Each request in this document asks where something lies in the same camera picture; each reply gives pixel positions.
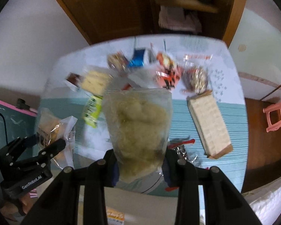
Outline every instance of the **wall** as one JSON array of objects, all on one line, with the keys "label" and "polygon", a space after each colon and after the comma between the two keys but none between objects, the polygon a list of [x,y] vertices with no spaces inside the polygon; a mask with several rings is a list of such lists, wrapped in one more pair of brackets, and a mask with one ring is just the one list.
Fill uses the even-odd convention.
[{"label": "wall", "polygon": [[54,62],[86,46],[56,0],[9,0],[0,13],[0,100],[37,107]]},{"label": "wall", "polygon": [[273,0],[247,0],[229,51],[245,97],[261,99],[281,84],[281,11]]}]

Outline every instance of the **table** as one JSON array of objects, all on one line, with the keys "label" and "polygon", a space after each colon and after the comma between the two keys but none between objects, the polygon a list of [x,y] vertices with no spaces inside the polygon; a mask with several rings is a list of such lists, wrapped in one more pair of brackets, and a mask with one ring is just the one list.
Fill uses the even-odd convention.
[{"label": "table", "polygon": [[[183,87],[179,82],[172,92],[173,118],[169,139],[194,138],[194,145],[186,145],[189,155],[197,155],[203,168],[218,166],[241,191],[248,152],[248,125],[243,91],[233,59],[224,42],[207,37],[189,35],[151,35],[137,36],[107,41],[70,53],[60,58],[54,65],[51,75],[42,95],[40,108],[49,108],[57,117],[65,118],[73,115],[78,118],[76,124],[75,153],[84,155],[82,136],[84,122],[81,113],[88,96],[83,92],[74,92],[64,84],[69,73],[82,74],[85,65],[107,67],[106,56],[110,53],[122,51],[127,58],[131,58],[135,48],[154,47],[174,54],[177,51],[188,53],[213,55],[209,68],[210,85],[213,89],[218,107],[227,126],[234,150],[218,160],[207,159],[204,155],[199,135],[192,117],[187,108],[186,96],[179,92]],[[75,167],[81,163],[75,161]],[[139,193],[176,197],[178,191],[167,192],[166,183],[160,173],[133,182],[130,185],[120,185],[120,188]],[[203,198],[203,189],[200,188],[200,199]]]}]

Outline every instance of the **black cable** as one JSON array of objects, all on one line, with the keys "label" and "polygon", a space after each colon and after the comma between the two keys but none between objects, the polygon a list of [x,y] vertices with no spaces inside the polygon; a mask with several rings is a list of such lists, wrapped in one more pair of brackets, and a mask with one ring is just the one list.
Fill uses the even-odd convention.
[{"label": "black cable", "polygon": [[4,122],[4,130],[5,130],[5,140],[6,140],[6,145],[8,145],[8,141],[7,141],[7,131],[6,131],[6,122],[5,122],[5,118],[3,117],[3,115],[0,113],[0,116],[3,119]]}]

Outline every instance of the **wooden floor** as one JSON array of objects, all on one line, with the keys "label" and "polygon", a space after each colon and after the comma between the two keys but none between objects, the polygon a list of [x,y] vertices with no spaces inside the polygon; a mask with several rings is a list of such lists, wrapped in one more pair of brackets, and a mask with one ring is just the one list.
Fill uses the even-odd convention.
[{"label": "wooden floor", "polygon": [[[261,187],[281,176],[281,128],[266,132],[268,127],[263,108],[271,103],[245,99],[249,126],[247,170],[242,193]],[[278,121],[275,112],[271,118]]]}]

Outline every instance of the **pink stool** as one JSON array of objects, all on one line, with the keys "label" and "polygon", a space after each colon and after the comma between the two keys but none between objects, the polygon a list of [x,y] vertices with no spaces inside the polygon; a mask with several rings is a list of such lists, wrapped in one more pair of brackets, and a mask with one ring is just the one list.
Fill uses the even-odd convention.
[{"label": "pink stool", "polygon": [[268,106],[267,108],[263,109],[263,112],[266,114],[266,119],[268,121],[268,128],[266,128],[266,131],[276,131],[277,129],[279,129],[281,127],[281,120],[271,124],[271,120],[270,120],[270,112],[272,111],[276,111],[276,110],[280,110],[280,115],[281,115],[281,102],[277,103],[277,104],[273,104]]}]

